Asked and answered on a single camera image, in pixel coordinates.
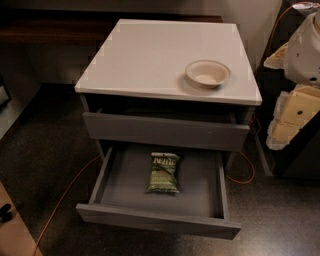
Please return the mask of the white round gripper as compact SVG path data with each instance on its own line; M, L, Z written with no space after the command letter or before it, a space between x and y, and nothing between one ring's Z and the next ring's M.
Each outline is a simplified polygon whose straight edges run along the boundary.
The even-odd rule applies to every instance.
M320 111L320 11L306 17L300 27L263 66L283 69L287 79L297 83L291 92L277 98L266 145L282 150Z

